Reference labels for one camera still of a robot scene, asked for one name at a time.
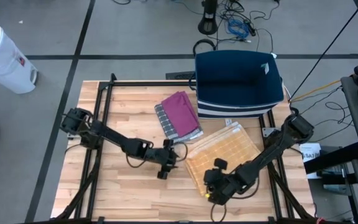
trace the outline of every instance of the pink cloth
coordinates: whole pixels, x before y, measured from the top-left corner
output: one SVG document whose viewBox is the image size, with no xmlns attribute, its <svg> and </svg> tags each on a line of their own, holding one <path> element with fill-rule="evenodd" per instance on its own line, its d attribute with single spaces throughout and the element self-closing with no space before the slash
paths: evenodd
<svg viewBox="0 0 358 224">
<path fill-rule="evenodd" d="M 198 128 L 196 113 L 184 91 L 176 92 L 163 100 L 161 104 L 179 137 Z"/>
</svg>

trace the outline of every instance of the wooden tabletop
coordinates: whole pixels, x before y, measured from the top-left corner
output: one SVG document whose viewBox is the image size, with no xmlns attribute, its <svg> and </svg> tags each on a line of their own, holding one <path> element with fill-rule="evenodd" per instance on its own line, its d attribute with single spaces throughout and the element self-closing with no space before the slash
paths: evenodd
<svg viewBox="0 0 358 224">
<path fill-rule="evenodd" d="M 79 108 L 93 111 L 98 85 L 98 81 L 83 82 L 78 101 Z M 177 91 L 187 92 L 196 111 L 196 93 L 187 86 L 114 86 L 108 126 L 129 138 L 146 139 L 154 142 L 154 147 L 161 147 L 165 135 L 154 106 Z M 104 100 L 101 103 L 99 117 L 102 117 L 103 105 Z M 276 125 L 281 126 L 289 114 L 290 110 L 285 99 L 273 109 Z M 263 149 L 258 119 L 242 118 L 233 119 L 234 121 L 243 125 L 255 145 Z M 225 127 L 224 119 L 200 119 L 200 124 L 204 135 L 198 139 Z M 68 147 L 78 143 L 79 140 L 69 141 Z M 85 148 L 81 146 L 67 152 L 51 217 L 60 214 L 77 193 L 84 158 Z M 286 150 L 283 161 L 290 190 L 302 206 L 313 215 L 313 199 L 301 155 Z M 139 161 L 131 159 L 131 163 L 138 164 Z M 179 162 L 177 166 L 179 168 L 172 170 L 167 180 L 160 180 L 157 178 L 159 165 L 146 162 L 138 169 L 131 168 L 121 149 L 104 141 L 93 220 L 104 216 L 109 221 L 210 221 L 212 203 L 200 196 L 185 163 Z M 282 212 L 286 216 L 281 190 L 279 194 Z M 86 203 L 83 205 L 83 216 L 85 210 Z M 214 219 L 219 220 L 223 211 L 222 207 L 216 206 Z M 275 216 L 275 212 L 269 175 L 267 169 L 264 169 L 260 172 L 259 190 L 253 197 L 228 201 L 225 221 L 266 221 L 268 216 Z"/>
</svg>

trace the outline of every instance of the electrical wire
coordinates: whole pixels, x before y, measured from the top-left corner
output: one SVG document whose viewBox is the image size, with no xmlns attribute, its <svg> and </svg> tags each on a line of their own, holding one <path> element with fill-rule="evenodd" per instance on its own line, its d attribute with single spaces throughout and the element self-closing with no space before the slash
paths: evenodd
<svg viewBox="0 0 358 224">
<path fill-rule="evenodd" d="M 238 1 L 223 0 L 218 4 L 218 7 L 219 6 L 224 6 L 224 9 L 221 9 L 220 11 L 217 10 L 217 14 L 221 18 L 218 25 L 218 31 L 220 25 L 224 21 L 226 33 L 232 34 L 234 37 L 229 39 L 219 39 L 218 31 L 216 32 L 216 38 L 207 35 L 207 37 L 216 40 L 216 48 L 218 49 L 219 43 L 223 41 L 230 41 L 231 43 L 249 42 L 246 38 L 250 33 L 249 26 L 253 27 L 253 23 L 247 16 L 243 15 L 242 12 L 244 12 L 245 9 L 242 4 Z"/>
<path fill-rule="evenodd" d="M 339 82 L 340 82 L 340 80 L 336 80 L 336 81 L 334 81 L 334 82 L 328 83 L 327 85 L 323 85 L 323 86 L 321 86 L 321 87 L 319 87 L 319 88 L 315 88 L 314 90 L 311 90 L 311 91 L 308 92 L 308 93 L 305 93 L 305 94 L 303 94 L 303 95 L 301 95 L 301 96 L 296 97 L 295 99 L 291 100 L 291 102 L 292 102 L 292 103 L 293 103 L 293 102 L 296 102 L 296 101 L 298 101 L 298 99 L 301 99 L 301 98 L 303 98 L 303 97 L 305 97 L 305 96 L 308 96 L 308 95 L 310 95 L 310 94 L 312 94 L 312 93 L 314 93 L 314 92 L 316 92 L 316 91 L 325 89 L 325 88 L 327 88 L 327 87 L 329 87 L 329 86 L 331 86 L 331 85 L 333 85 L 333 84 L 339 83 Z"/>
<path fill-rule="evenodd" d="M 303 101 L 303 100 L 307 100 L 309 98 L 313 98 L 313 97 L 316 97 L 316 96 L 319 96 L 319 95 L 323 95 L 323 94 L 330 94 L 332 91 L 336 91 L 335 89 L 329 91 L 329 92 L 324 92 L 324 93 L 318 93 L 318 94 L 315 94 L 315 95 L 312 95 L 312 96 L 307 96 L 303 99 L 300 99 L 300 100 L 296 100 L 296 101 L 291 101 L 290 103 L 296 103 L 296 102 L 300 102 L 300 101 Z"/>
<path fill-rule="evenodd" d="M 174 3 L 177 3 L 177 4 L 182 4 L 182 5 L 184 5 L 190 12 L 192 12 L 192 13 L 194 13 L 194 14 L 197 14 L 197 15 L 203 15 L 203 14 L 204 14 L 204 13 L 196 12 L 196 11 L 190 9 L 190 8 L 186 5 L 186 3 L 184 3 L 184 2 L 180 2 L 180 1 L 177 1 L 177 0 L 171 0 L 171 1 L 174 2 Z"/>
<path fill-rule="evenodd" d="M 296 151 L 297 153 L 301 154 L 302 157 L 303 157 L 303 153 L 295 148 L 292 148 L 292 147 L 289 147 L 289 149 L 293 150 L 293 151 Z"/>
<path fill-rule="evenodd" d="M 325 218 L 325 220 L 332 220 L 333 218 L 336 218 L 336 217 L 340 217 L 341 215 L 345 215 L 349 212 L 351 212 L 352 210 L 349 210 L 349 211 L 346 211 L 346 212 L 343 212 L 343 213 L 340 213 L 339 215 L 335 215 L 333 217 L 329 217 L 329 218 Z"/>
<path fill-rule="evenodd" d="M 270 42 L 271 42 L 271 46 L 272 46 L 272 48 L 270 50 L 270 53 L 273 53 L 273 50 L 274 50 L 274 48 L 273 48 L 273 35 L 267 29 L 264 29 L 264 28 L 255 29 L 256 35 L 258 36 L 258 44 L 256 45 L 256 50 L 255 51 L 258 52 L 258 49 L 259 49 L 260 36 L 259 36 L 258 30 L 264 30 L 270 35 Z"/>
<path fill-rule="evenodd" d="M 187 145 L 184 142 L 177 142 L 177 143 L 174 144 L 174 146 L 179 145 L 179 144 L 182 144 L 182 145 L 184 145 L 186 147 L 186 153 L 185 153 L 185 156 L 183 156 L 183 158 L 177 160 L 177 162 L 184 161 L 187 158 L 187 154 L 189 152 L 189 149 L 187 148 Z"/>
<path fill-rule="evenodd" d="M 115 2 L 116 4 L 122 5 L 122 6 L 131 3 L 131 0 L 127 0 L 126 2 L 119 2 L 119 1 L 116 1 L 116 0 L 112 0 L 112 1 Z"/>
<path fill-rule="evenodd" d="M 129 156 L 128 156 L 128 154 L 126 154 L 126 159 L 127 159 L 128 165 L 129 165 L 130 167 L 132 167 L 132 168 L 139 168 L 140 166 L 142 166 L 142 165 L 146 162 L 145 160 L 143 160 L 139 165 L 134 166 L 134 165 L 132 165 L 132 164 L 129 162 Z"/>
<path fill-rule="evenodd" d="M 317 204 L 313 202 L 313 205 L 314 205 L 314 214 L 313 214 L 313 216 L 315 218 L 317 218 Z"/>
<path fill-rule="evenodd" d="M 291 93 L 288 91 L 288 88 L 284 85 L 284 82 L 283 82 L 283 86 L 284 86 L 285 91 L 287 92 L 288 98 L 290 98 Z"/>
<path fill-rule="evenodd" d="M 277 1 L 277 6 L 270 10 L 270 13 L 268 14 L 268 18 L 265 18 L 266 13 L 264 13 L 264 12 L 262 12 L 262 11 L 258 11 L 258 10 L 250 11 L 250 12 L 249 12 L 249 18 L 252 19 L 251 14 L 252 14 L 253 12 L 258 12 L 258 13 L 262 13 L 263 16 L 257 16 L 257 17 L 255 17 L 255 19 L 264 19 L 264 20 L 267 21 L 267 20 L 269 20 L 269 19 L 272 17 L 272 12 L 274 11 L 274 9 L 276 9 L 276 8 L 278 8 L 278 7 L 280 7 L 280 2 Z"/>
<path fill-rule="evenodd" d="M 256 188 L 255 190 L 249 194 L 249 195 L 246 195 L 246 196 L 243 196 L 243 197 L 231 197 L 231 199 L 247 199 L 247 198 L 251 198 L 252 196 L 254 196 L 258 190 L 259 190 L 259 182 L 260 182 L 260 179 L 259 179 L 259 175 L 258 175 L 258 180 L 257 180 L 257 183 L 256 183 Z"/>
<path fill-rule="evenodd" d="M 70 146 L 66 149 L 65 151 L 65 154 L 67 153 L 67 151 L 69 151 L 70 149 L 74 148 L 74 147 L 77 147 L 77 146 L 80 146 L 81 144 L 75 144 L 74 146 Z"/>
<path fill-rule="evenodd" d="M 332 133 L 332 134 L 329 134 L 329 135 L 327 135 L 327 136 L 325 136 L 325 137 L 323 137 L 323 138 L 321 138 L 321 139 L 319 139 L 319 140 L 315 140 L 315 141 L 311 141 L 311 142 L 319 142 L 319 141 L 322 141 L 322 140 L 324 140 L 324 139 L 326 139 L 326 138 L 328 138 L 328 137 L 333 136 L 334 134 L 340 133 L 341 131 L 345 130 L 345 129 L 348 128 L 350 125 L 352 125 L 352 122 L 353 122 L 353 120 L 352 120 L 345 128 L 342 128 L 342 129 L 340 129 L 340 130 L 338 130 L 338 131 L 336 131 L 336 132 L 334 132 L 334 133 Z"/>
<path fill-rule="evenodd" d="M 330 104 L 330 103 L 332 103 L 332 104 L 338 106 L 339 108 L 330 107 L 330 106 L 328 105 L 328 104 Z M 321 121 L 321 122 L 315 124 L 315 125 L 314 125 L 315 127 L 316 127 L 317 125 L 323 124 L 323 123 L 325 123 L 325 122 L 327 122 L 327 121 L 336 121 L 337 124 L 349 124 L 349 123 L 344 122 L 344 120 L 345 120 L 347 117 L 350 116 L 350 114 L 346 115 L 346 112 L 345 112 L 345 109 L 348 109 L 348 108 L 349 108 L 348 106 L 347 106 L 347 107 L 342 107 L 339 103 L 335 103 L 335 102 L 332 102 L 332 101 L 326 102 L 326 103 L 325 103 L 325 106 L 326 106 L 327 108 L 331 109 L 331 110 L 342 110 L 343 116 L 342 116 L 342 118 L 341 118 L 340 120 L 327 119 L 327 120 Z"/>
<path fill-rule="evenodd" d="M 328 94 L 328 96 L 325 96 L 325 97 L 323 97 L 322 99 L 316 101 L 316 102 L 313 103 L 308 109 L 304 110 L 304 112 L 302 112 L 302 113 L 300 113 L 300 114 L 301 114 L 301 115 L 304 114 L 306 111 L 308 111 L 308 110 L 310 110 L 312 107 L 316 106 L 317 103 L 319 103 L 319 102 L 325 100 L 326 98 L 330 97 L 333 93 L 335 93 L 336 91 L 338 91 L 338 89 L 340 89 L 340 87 L 338 87 L 338 88 L 336 88 L 336 89 L 330 91 L 329 94 Z"/>
<path fill-rule="evenodd" d="M 350 19 L 345 23 L 345 25 L 342 27 L 342 29 L 339 31 L 339 33 L 335 36 L 334 40 L 330 43 L 330 45 L 327 47 L 327 49 L 320 55 L 319 59 L 317 60 L 317 62 L 315 63 L 315 65 L 313 66 L 313 68 L 310 70 L 310 72 L 307 74 L 307 76 L 303 79 L 303 81 L 301 82 L 301 84 L 298 86 L 298 88 L 295 90 L 295 92 L 292 94 L 292 97 L 295 96 L 295 94 L 298 92 L 298 90 L 301 88 L 301 86 L 305 83 L 305 81 L 309 78 L 309 76 L 311 75 L 311 73 L 314 71 L 314 69 L 317 67 L 317 65 L 319 64 L 319 62 L 321 61 L 321 59 L 324 57 L 324 55 L 327 53 L 327 51 L 331 48 L 331 46 L 335 43 L 335 41 L 338 39 L 338 37 L 342 34 L 342 32 L 344 31 L 344 29 L 347 27 L 347 25 L 349 25 L 349 23 L 351 22 L 351 20 L 354 18 L 354 16 L 356 16 L 356 14 L 358 13 L 358 7 L 356 9 L 356 11 L 353 13 L 353 15 L 350 17 Z"/>
<path fill-rule="evenodd" d="M 213 212 L 214 212 L 215 205 L 217 205 L 217 204 L 212 205 L 212 208 L 211 208 L 211 221 L 212 221 L 213 223 L 221 223 L 221 222 L 224 220 L 224 217 L 226 217 L 226 213 L 227 213 L 226 204 L 223 205 L 223 207 L 224 207 L 224 213 L 223 213 L 222 218 L 221 218 L 220 221 L 218 221 L 218 222 L 216 222 L 216 221 L 214 220 L 214 217 L 213 217 Z"/>
</svg>

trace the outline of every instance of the white bucket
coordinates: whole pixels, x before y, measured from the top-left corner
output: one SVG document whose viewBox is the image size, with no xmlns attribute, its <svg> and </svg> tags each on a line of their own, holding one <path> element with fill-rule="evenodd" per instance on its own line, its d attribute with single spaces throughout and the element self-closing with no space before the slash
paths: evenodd
<svg viewBox="0 0 358 224">
<path fill-rule="evenodd" d="M 35 88 L 38 71 L 0 27 L 0 84 L 14 93 Z"/>
</svg>

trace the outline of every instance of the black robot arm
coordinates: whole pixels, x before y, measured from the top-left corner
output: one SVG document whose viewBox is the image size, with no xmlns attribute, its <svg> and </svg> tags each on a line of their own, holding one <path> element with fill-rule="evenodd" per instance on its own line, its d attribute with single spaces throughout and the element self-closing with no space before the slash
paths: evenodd
<svg viewBox="0 0 358 224">
<path fill-rule="evenodd" d="M 226 161 L 216 159 L 218 169 L 207 170 L 204 182 L 209 192 L 208 201 L 224 205 L 232 196 L 249 190 L 258 178 L 259 171 L 272 162 L 283 151 L 294 144 L 307 142 L 313 135 L 313 126 L 298 114 L 298 110 L 286 118 L 281 130 L 274 131 L 266 139 L 267 148 L 254 160 L 237 166 L 230 174 L 223 174 Z"/>
<path fill-rule="evenodd" d="M 72 135 L 81 136 L 81 145 L 89 149 L 99 149 L 103 139 L 119 146 L 129 157 L 161 164 L 159 179 L 166 179 L 171 169 L 176 168 L 178 155 L 173 150 L 173 141 L 164 140 L 163 148 L 153 148 L 153 143 L 139 138 L 127 138 L 94 120 L 91 112 L 81 108 L 70 109 L 60 125 L 60 129 Z"/>
</svg>

